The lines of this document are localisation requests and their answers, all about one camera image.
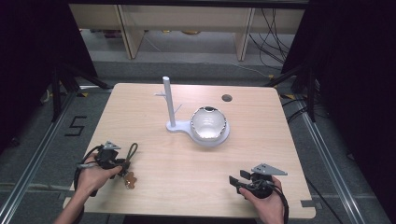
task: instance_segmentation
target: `white bowl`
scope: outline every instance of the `white bowl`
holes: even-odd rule
[[[216,141],[224,133],[227,119],[212,106],[199,108],[191,117],[191,131],[202,141]]]

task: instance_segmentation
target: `gray floor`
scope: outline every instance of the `gray floor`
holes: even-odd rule
[[[102,33],[91,33],[89,30],[83,30],[81,34],[99,78],[108,84],[160,83],[162,76],[169,76],[175,83],[262,86],[269,81],[269,76],[279,76],[279,70],[271,67],[281,66],[268,56],[261,58],[251,41],[248,44],[246,59],[238,62],[232,34],[185,35],[177,31],[148,31],[137,57],[132,61],[127,58],[121,39],[106,39]],[[253,36],[257,41],[260,40],[258,35]],[[293,36],[280,35],[280,38],[285,45],[290,45]],[[291,78],[279,84],[276,87],[279,94],[290,94],[292,81]],[[80,80],[80,83],[89,84],[84,80]],[[64,194],[72,183],[75,164],[83,156],[91,140],[109,94],[105,91],[91,91],[86,97],[76,97],[73,100],[10,223],[51,223],[62,211]],[[49,98],[21,130],[18,136],[21,144],[9,147],[0,156],[0,202],[7,199],[45,136],[50,126],[51,109],[52,102]],[[297,102],[285,105],[285,116],[292,115],[298,109]],[[318,103],[315,109],[316,124],[364,220],[366,223],[390,223],[359,167],[346,156],[347,148],[327,115],[325,106]],[[83,125],[84,130],[81,136],[67,137],[67,133],[76,131],[69,128],[75,116],[87,116],[75,123]],[[290,131],[306,177],[312,181],[344,223],[353,223],[318,153],[303,116],[290,123]],[[337,223],[337,219],[318,194],[312,188],[310,190],[317,206],[317,216],[310,220],[292,219],[290,223]],[[81,223],[120,224],[123,218],[122,215],[85,214]]]

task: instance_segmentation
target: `human hand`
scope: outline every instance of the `human hand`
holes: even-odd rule
[[[96,154],[92,153],[90,157],[85,160],[85,163],[95,162],[95,156]],[[78,179],[78,190],[84,190],[86,193],[91,194],[95,190],[101,188],[111,176],[118,174],[121,170],[121,166],[108,170],[100,166],[82,169]]]
[[[280,181],[274,176],[273,181],[274,184],[282,190]],[[259,213],[259,218],[263,223],[278,224],[284,222],[284,205],[276,192],[273,191],[269,197],[264,199],[257,198],[250,191],[244,188],[240,188],[239,192],[254,205]]]

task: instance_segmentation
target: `white base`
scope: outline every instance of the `white base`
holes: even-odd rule
[[[230,125],[229,125],[228,121],[226,123],[224,133],[216,141],[203,141],[203,140],[196,138],[195,135],[193,134],[193,132],[191,131],[191,121],[190,120],[176,120],[175,124],[176,124],[175,127],[172,127],[170,121],[166,122],[166,129],[170,133],[186,133],[191,137],[191,139],[194,142],[196,142],[197,144],[199,144],[203,147],[216,147],[216,146],[220,145],[221,143],[223,143],[227,139],[228,135],[230,134]]]

